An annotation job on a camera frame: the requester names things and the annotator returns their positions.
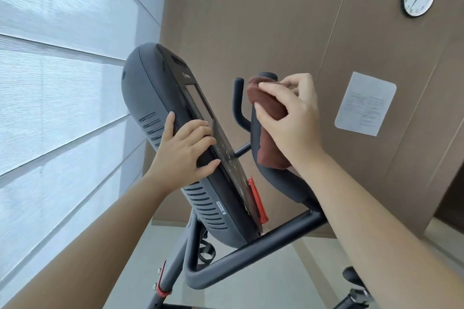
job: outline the brown cloth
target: brown cloth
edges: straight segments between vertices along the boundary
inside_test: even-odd
[[[274,96],[262,91],[258,87],[260,82],[277,83],[267,77],[253,77],[248,82],[246,93],[250,103],[258,102],[264,110],[274,119],[280,120],[287,116],[287,108]],[[268,168],[285,170],[291,166],[287,158],[282,154],[269,132],[261,126],[261,136],[259,139],[258,163]]]

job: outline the person's right hand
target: person's right hand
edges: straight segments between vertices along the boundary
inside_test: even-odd
[[[309,73],[288,76],[281,84],[261,82],[259,88],[285,105],[288,115],[274,120],[261,105],[255,103],[256,117],[285,157],[298,169],[299,164],[305,164],[323,153],[317,95]]]

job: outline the floor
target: floor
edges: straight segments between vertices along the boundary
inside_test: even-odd
[[[156,271],[169,255],[181,227],[148,225],[105,309],[145,308],[153,295]],[[211,237],[217,259],[232,252]],[[433,219],[424,242],[464,278],[464,235]],[[341,275],[350,265],[336,239],[303,237],[205,290],[177,281],[167,302],[206,308],[331,309],[352,285]],[[375,303],[371,308],[377,309]]]

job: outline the sticker label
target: sticker label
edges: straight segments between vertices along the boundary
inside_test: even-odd
[[[394,83],[353,72],[335,126],[377,136],[395,92]]]
[[[220,202],[220,201],[217,201],[216,204],[217,204],[219,210],[221,211],[221,213],[222,213],[223,215],[226,215],[227,212],[225,212],[225,209],[224,209],[224,207],[222,206],[221,202]]]

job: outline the elliptical machine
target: elliptical machine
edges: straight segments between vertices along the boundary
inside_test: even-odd
[[[271,72],[259,75],[277,80]],[[148,309],[190,308],[164,303],[182,270],[189,287],[204,289],[327,222],[316,196],[303,179],[289,170],[270,169],[258,164],[261,125],[254,108],[251,121],[242,114],[244,83],[243,78],[235,79],[232,110],[237,124],[250,133],[251,139],[234,151],[194,75],[181,58],[160,44],[146,43],[137,47],[125,63],[122,74],[124,101],[153,148],[158,150],[166,117],[174,111],[175,130],[192,119],[204,119],[212,127],[217,144],[200,156],[197,165],[204,166],[217,158],[222,161],[209,177],[182,189],[192,205],[192,212],[171,256],[159,269],[156,293]],[[260,173],[270,184],[293,201],[308,207],[306,212],[265,234],[262,224],[266,216],[258,191],[253,181],[247,180],[238,161],[250,150]],[[237,250],[213,262],[214,247],[205,241],[208,233]],[[372,298],[356,271],[348,267],[343,276],[362,289],[351,289],[335,308],[368,307]]]

